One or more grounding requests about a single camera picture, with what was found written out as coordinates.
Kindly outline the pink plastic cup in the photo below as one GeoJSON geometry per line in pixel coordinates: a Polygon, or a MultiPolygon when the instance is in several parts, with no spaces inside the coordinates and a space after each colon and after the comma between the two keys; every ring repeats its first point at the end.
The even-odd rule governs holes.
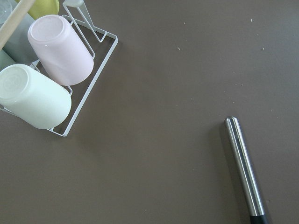
{"type": "Polygon", "coordinates": [[[62,16],[51,14],[34,21],[28,41],[49,77],[60,85],[79,84],[93,70],[92,55],[62,16]]]}

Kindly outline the grey plastic cup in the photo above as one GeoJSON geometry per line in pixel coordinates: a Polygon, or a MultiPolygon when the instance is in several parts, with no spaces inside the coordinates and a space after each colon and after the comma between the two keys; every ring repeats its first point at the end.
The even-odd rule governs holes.
{"type": "Polygon", "coordinates": [[[26,14],[4,46],[4,51],[16,62],[30,65],[38,59],[28,41],[28,29],[35,20],[26,14]]]}

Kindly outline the yellow plastic cup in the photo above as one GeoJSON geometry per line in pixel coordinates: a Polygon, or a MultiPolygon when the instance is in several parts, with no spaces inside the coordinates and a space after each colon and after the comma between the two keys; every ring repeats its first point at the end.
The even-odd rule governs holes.
{"type": "Polygon", "coordinates": [[[33,20],[36,20],[49,14],[57,15],[59,8],[59,0],[35,0],[24,17],[31,17],[33,20]]]}

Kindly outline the steel muddler black tip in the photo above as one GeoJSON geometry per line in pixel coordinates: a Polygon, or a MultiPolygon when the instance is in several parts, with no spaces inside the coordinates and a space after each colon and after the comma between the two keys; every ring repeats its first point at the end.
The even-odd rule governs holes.
{"type": "Polygon", "coordinates": [[[269,220],[264,211],[239,121],[236,117],[230,116],[225,119],[225,125],[249,209],[250,222],[252,224],[268,224],[269,220]]]}

